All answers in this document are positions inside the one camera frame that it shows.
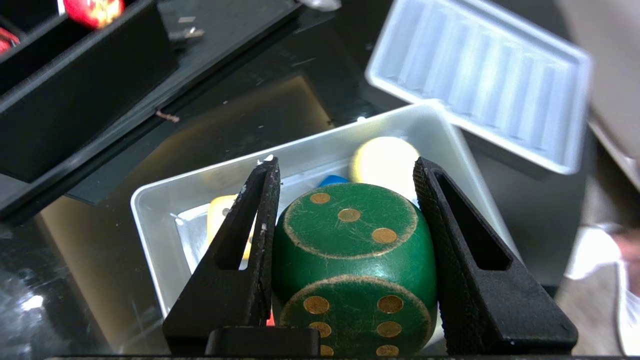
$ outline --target plastic packaging tray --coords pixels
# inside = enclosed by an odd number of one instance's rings
[[[591,58],[482,0],[396,0],[370,84],[440,99],[454,124],[551,171],[580,167]]]
[[[269,154],[280,160],[279,214],[327,175],[347,177],[351,157],[362,143],[379,136],[401,137],[449,173],[517,254],[460,130],[449,123],[450,116],[439,102],[411,105],[137,189],[131,209],[163,315],[168,314],[203,255],[205,206],[213,198],[238,193],[256,161]],[[180,218],[185,211],[190,215]],[[189,230],[185,223],[191,225]]]

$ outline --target floor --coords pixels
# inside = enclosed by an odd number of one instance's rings
[[[583,206],[584,225],[616,223],[640,226],[640,193],[612,158],[598,148],[596,172],[589,179]],[[622,355],[616,325],[617,275],[614,265],[600,268],[589,277],[565,279],[556,301],[578,328],[573,354]]]

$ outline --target glossy black surface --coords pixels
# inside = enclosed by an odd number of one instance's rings
[[[566,36],[553,2],[505,3]],[[78,184],[73,198],[0,229],[0,357],[167,353],[129,207],[133,191],[402,106],[364,79],[390,1],[343,5],[305,14],[301,31],[203,83],[177,111],[178,124],[155,128]],[[593,167],[593,135],[572,176],[528,168],[471,137],[470,147],[525,265],[539,282],[558,284]]]

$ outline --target green die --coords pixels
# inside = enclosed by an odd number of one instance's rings
[[[435,328],[427,223],[379,186],[335,184],[296,199],[276,226],[272,286],[277,325],[318,329],[323,355],[410,355]]]

